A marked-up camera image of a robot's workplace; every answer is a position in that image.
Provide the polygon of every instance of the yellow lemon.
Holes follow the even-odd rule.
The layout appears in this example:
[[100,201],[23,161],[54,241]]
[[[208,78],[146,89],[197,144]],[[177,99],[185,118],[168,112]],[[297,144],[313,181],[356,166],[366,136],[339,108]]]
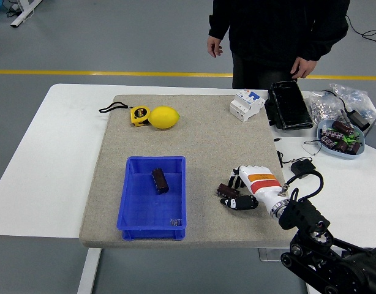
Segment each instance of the yellow lemon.
[[158,129],[167,129],[178,122],[178,112],[169,106],[158,106],[150,112],[149,122]]

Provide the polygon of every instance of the clear plastic bag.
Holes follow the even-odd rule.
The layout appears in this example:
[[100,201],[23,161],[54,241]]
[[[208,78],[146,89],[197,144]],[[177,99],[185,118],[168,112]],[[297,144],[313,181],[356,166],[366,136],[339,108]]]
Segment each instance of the clear plastic bag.
[[310,113],[314,123],[318,124],[320,121],[326,119],[343,120],[342,101],[332,95],[330,92],[312,92],[309,97]]
[[338,98],[344,101],[347,111],[355,110],[370,124],[374,122],[376,109],[366,91],[338,84],[329,84],[329,86]]

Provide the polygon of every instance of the beige felt mat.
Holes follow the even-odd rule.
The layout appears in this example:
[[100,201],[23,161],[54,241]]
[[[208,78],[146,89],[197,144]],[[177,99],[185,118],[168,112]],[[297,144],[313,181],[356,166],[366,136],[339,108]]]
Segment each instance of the beige felt mat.
[[[171,129],[159,130],[131,127],[126,109],[109,114],[80,229],[82,244],[101,248],[288,247],[295,231],[283,231],[263,203],[255,210],[233,211],[222,206],[216,195],[218,185],[227,184],[232,168],[240,165],[268,167],[284,183],[265,109],[241,122],[229,113],[232,100],[233,96],[116,96],[115,101],[131,106],[171,106],[180,120]],[[127,158],[172,155],[186,157],[186,237],[182,241],[124,241],[116,221]]]

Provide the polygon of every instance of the black case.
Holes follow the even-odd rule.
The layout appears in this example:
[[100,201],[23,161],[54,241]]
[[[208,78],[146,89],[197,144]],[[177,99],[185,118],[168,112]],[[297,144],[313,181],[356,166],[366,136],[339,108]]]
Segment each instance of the black case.
[[269,125],[282,130],[313,127],[304,97],[295,81],[280,81],[271,85],[265,103]]

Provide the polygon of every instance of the white table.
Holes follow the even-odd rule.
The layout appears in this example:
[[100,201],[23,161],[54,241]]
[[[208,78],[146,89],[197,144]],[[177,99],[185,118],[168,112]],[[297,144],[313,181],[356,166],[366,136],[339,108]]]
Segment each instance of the white table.
[[[266,97],[266,91],[257,92]],[[78,238],[107,124],[107,117],[96,110],[108,106],[116,95],[235,93],[235,89],[54,85],[0,180],[0,235]],[[301,148],[307,140],[301,136],[309,134],[274,130],[275,137],[282,137],[276,146],[284,160],[309,156]],[[376,150],[366,146],[356,160],[321,151],[313,163],[323,174],[325,187],[312,202],[331,221],[332,234],[362,247],[376,247]],[[285,179],[293,176],[287,165],[283,172]],[[300,196],[317,184],[313,176],[295,181]],[[99,256],[99,251],[91,252]],[[91,262],[89,270],[86,265]],[[94,259],[86,265],[80,293],[89,293],[85,279],[95,274]]]

